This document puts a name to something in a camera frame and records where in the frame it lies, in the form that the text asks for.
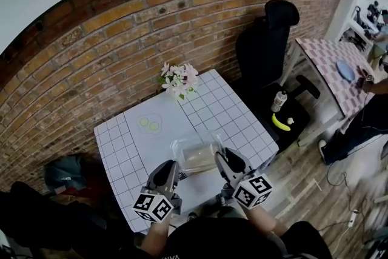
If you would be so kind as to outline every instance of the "pink checkered tablecloth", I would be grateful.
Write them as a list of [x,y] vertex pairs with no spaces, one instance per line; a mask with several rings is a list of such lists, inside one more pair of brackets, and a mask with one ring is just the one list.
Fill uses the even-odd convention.
[[[373,73],[372,68],[356,46],[349,42],[333,42],[323,39],[296,39],[305,54],[312,60],[339,104],[342,113],[350,118],[365,105],[366,93],[356,87],[359,78],[357,66]],[[337,61],[346,61],[353,68],[356,79],[349,83],[337,70]]]

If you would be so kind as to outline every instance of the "white bottle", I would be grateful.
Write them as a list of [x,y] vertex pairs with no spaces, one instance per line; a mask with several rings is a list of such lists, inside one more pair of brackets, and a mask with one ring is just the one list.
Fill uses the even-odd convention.
[[271,110],[272,112],[278,112],[283,106],[283,104],[287,101],[286,91],[276,93],[275,99],[273,100]]

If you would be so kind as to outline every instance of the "plastic container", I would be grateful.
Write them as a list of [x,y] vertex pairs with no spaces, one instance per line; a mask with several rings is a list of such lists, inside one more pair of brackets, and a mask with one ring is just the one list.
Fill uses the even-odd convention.
[[193,133],[174,140],[171,150],[182,172],[213,169],[216,167],[215,153],[222,152],[221,135],[214,131]]

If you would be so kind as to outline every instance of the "flower bouquet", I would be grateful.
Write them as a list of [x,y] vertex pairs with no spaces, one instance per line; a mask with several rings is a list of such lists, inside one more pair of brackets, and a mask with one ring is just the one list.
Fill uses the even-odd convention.
[[198,71],[190,64],[170,66],[164,63],[159,81],[163,89],[174,98],[184,99],[188,92],[195,92],[198,86]]

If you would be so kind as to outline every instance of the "black office chair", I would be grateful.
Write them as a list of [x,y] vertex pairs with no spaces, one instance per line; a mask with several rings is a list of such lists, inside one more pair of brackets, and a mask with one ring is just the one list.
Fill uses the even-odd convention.
[[276,113],[279,121],[287,124],[293,118],[291,131],[286,132],[276,127],[271,117],[270,107],[276,93],[284,89],[277,83],[283,73],[284,56],[290,26],[299,23],[296,7],[285,0],[271,0],[265,6],[266,16],[255,19],[254,26],[243,31],[236,41],[236,54],[242,78],[235,84],[236,92],[244,100],[249,109],[264,119],[267,125],[277,134],[279,152],[288,148],[306,127],[310,116],[295,99],[303,91],[308,90],[315,98],[319,98],[319,90],[304,76],[298,75],[300,85],[292,92],[287,92],[288,99],[281,110]]

